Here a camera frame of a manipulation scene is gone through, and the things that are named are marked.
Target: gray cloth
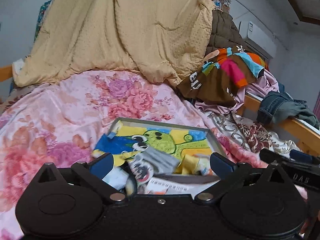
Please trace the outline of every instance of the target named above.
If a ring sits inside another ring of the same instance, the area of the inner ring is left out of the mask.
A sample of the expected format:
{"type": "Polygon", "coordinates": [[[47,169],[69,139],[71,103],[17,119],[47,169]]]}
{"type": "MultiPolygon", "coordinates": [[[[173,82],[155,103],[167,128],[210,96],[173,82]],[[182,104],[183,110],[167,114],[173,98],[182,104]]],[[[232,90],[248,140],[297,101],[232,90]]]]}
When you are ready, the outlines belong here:
{"type": "Polygon", "coordinates": [[[138,153],[134,157],[135,161],[144,160],[153,167],[154,174],[173,173],[180,161],[172,155],[156,150],[149,146],[144,152],[138,153]]]}
{"type": "Polygon", "coordinates": [[[279,123],[287,119],[289,116],[295,116],[296,118],[304,120],[319,129],[319,121],[315,117],[314,113],[308,108],[307,104],[299,104],[296,102],[282,103],[273,117],[272,122],[279,123]]]}

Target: green cartoon character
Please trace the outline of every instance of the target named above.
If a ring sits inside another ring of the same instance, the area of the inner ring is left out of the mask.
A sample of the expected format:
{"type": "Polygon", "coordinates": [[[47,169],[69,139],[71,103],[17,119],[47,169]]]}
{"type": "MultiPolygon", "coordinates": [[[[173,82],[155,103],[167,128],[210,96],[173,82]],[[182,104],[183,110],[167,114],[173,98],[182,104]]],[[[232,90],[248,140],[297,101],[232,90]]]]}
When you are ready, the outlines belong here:
{"type": "Polygon", "coordinates": [[[181,152],[184,149],[203,149],[209,148],[206,139],[193,141],[190,134],[184,136],[185,142],[175,144],[172,136],[157,130],[146,131],[143,135],[133,135],[132,139],[137,140],[132,148],[136,151],[144,150],[146,147],[151,146],[159,151],[169,153],[181,160],[181,152]]]}

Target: ceiling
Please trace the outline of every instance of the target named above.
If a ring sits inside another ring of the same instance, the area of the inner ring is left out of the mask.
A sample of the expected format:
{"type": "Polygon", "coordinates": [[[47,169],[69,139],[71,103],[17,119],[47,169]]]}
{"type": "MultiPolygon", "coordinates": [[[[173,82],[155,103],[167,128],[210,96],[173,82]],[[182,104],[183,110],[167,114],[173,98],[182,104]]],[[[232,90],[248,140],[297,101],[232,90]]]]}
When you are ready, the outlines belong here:
{"type": "Polygon", "coordinates": [[[291,29],[320,35],[320,0],[267,1],[291,29]]]}

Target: denim jeans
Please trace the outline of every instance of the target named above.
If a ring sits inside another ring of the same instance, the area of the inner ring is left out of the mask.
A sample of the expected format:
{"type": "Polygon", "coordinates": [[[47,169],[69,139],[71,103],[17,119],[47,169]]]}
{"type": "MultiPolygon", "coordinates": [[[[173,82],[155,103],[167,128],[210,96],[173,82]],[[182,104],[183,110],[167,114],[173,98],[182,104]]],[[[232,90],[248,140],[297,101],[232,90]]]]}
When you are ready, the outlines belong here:
{"type": "Polygon", "coordinates": [[[287,93],[274,91],[261,101],[257,121],[262,124],[279,123],[289,116],[296,116],[319,129],[319,121],[306,101],[294,100],[287,93]]]}
{"type": "Polygon", "coordinates": [[[284,84],[278,82],[278,85],[279,85],[279,92],[284,93],[284,84]]]}

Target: patterned bedspread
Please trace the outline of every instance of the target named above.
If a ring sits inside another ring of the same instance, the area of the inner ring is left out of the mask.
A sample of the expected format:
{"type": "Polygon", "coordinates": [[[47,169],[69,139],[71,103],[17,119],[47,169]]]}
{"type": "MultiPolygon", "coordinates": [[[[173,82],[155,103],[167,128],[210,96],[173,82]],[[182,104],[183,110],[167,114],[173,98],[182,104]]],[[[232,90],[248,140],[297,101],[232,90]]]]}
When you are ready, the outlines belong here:
{"type": "Polygon", "coordinates": [[[292,149],[300,151],[292,140],[280,140],[277,133],[267,130],[257,121],[242,117],[233,112],[229,114],[205,113],[214,125],[243,149],[258,154],[263,148],[290,157],[292,149]]]}
{"type": "Polygon", "coordinates": [[[49,161],[58,167],[89,162],[92,149],[117,117],[209,127],[228,158],[266,166],[167,84],[150,84],[125,71],[75,74],[60,85],[35,88],[0,116],[1,240],[22,236],[14,207],[38,169],[49,161]]]}

